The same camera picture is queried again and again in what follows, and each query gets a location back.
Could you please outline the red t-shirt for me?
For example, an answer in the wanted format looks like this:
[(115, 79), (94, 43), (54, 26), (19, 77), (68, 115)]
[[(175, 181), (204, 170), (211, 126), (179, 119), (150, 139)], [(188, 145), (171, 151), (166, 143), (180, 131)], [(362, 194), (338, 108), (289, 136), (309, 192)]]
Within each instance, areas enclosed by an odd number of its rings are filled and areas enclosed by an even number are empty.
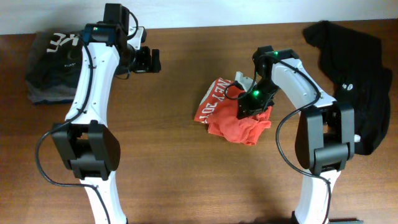
[(202, 98), (193, 120), (205, 124), (210, 134), (232, 143), (254, 146), (262, 132), (271, 128), (272, 107), (263, 113), (239, 119), (238, 102), (224, 96), (230, 84), (230, 80), (216, 79)]

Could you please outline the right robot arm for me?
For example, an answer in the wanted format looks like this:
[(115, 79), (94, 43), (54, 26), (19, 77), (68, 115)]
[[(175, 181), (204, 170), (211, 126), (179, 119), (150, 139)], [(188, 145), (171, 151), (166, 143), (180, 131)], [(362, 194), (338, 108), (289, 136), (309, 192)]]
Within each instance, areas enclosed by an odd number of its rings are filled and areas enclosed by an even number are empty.
[(292, 49), (259, 47), (252, 61), (254, 78), (235, 78), (235, 84), (243, 90), (238, 96), (238, 119), (269, 109), (279, 90), (295, 109), (282, 119), (275, 132), (279, 134), (292, 116), (300, 116), (295, 135), (295, 155), (300, 165), (293, 165), (281, 154), (288, 166), (303, 176), (300, 199), (288, 222), (331, 223), (328, 215), (333, 188), (354, 156), (354, 109), (325, 93)]

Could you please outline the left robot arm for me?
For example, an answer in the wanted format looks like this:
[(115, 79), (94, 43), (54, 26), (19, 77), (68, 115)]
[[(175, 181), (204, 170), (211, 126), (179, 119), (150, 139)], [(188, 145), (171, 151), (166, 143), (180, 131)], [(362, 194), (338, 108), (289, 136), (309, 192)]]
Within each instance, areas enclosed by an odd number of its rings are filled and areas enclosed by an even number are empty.
[(88, 24), (83, 32), (80, 77), (63, 124), (55, 124), (52, 140), (64, 166), (88, 195), (95, 223), (127, 223), (119, 201), (116, 170), (121, 146), (108, 129), (107, 111), (117, 74), (158, 73), (159, 50), (143, 43), (146, 29)]

